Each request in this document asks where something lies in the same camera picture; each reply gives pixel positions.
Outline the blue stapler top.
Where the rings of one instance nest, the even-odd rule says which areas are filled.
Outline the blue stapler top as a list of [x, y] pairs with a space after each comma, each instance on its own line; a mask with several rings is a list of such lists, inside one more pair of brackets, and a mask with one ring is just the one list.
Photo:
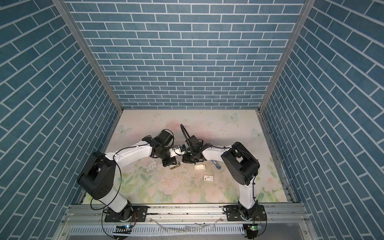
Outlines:
[[221, 170], [221, 165], [215, 161], [215, 160], [211, 160], [211, 163], [214, 165], [214, 167], [217, 169], [217, 170]]

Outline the beige stapler base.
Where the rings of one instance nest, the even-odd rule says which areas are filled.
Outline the beige stapler base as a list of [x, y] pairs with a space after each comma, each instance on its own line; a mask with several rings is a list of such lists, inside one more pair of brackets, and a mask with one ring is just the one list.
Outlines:
[[181, 166], [181, 163], [180, 163], [180, 162], [177, 162], [176, 165], [173, 165], [173, 166], [170, 167], [170, 170], [174, 170], [174, 169], [176, 169], [176, 168], [178, 168], [178, 167], [180, 167], [180, 166]]

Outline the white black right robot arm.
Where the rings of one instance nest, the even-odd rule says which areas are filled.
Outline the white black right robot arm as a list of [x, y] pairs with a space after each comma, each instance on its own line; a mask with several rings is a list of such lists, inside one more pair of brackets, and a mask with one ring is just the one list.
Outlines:
[[230, 147], [217, 147], [204, 144], [195, 136], [187, 136], [187, 152], [183, 155], [184, 163], [202, 161], [221, 161], [239, 184], [239, 213], [244, 220], [256, 217], [258, 201], [254, 193], [254, 181], [258, 175], [260, 163], [240, 142]]

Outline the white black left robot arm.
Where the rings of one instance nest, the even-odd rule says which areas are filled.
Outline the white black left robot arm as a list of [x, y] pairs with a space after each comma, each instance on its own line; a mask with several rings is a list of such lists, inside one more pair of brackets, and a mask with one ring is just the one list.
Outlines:
[[174, 146], [174, 134], [164, 129], [156, 137], [145, 136], [138, 143], [115, 152], [90, 154], [83, 169], [79, 173], [77, 183], [94, 199], [115, 213], [123, 220], [131, 214], [131, 203], [114, 187], [116, 172], [122, 176], [123, 168], [142, 158], [154, 157], [161, 159], [163, 166], [175, 165], [176, 158], [171, 156]]

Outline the open staple box tray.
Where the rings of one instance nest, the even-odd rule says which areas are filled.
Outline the open staple box tray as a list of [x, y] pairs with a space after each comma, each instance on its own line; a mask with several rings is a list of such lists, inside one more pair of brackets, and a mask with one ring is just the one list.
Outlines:
[[195, 171], [204, 171], [206, 170], [206, 166], [204, 164], [194, 165]]

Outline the white staple box sleeve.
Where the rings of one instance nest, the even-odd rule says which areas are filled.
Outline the white staple box sleeve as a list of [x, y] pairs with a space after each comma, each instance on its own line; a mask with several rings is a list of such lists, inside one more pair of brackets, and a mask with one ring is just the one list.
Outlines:
[[214, 181], [214, 176], [212, 176], [212, 175], [204, 175], [203, 180], [207, 181], [207, 182], [213, 182]]

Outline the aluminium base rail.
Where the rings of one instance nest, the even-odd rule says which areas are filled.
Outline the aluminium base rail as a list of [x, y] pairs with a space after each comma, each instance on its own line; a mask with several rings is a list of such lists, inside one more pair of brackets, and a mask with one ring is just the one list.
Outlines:
[[134, 205], [120, 222], [111, 210], [70, 206], [56, 240], [314, 240], [315, 230], [302, 204], [263, 203], [245, 220], [236, 204]]

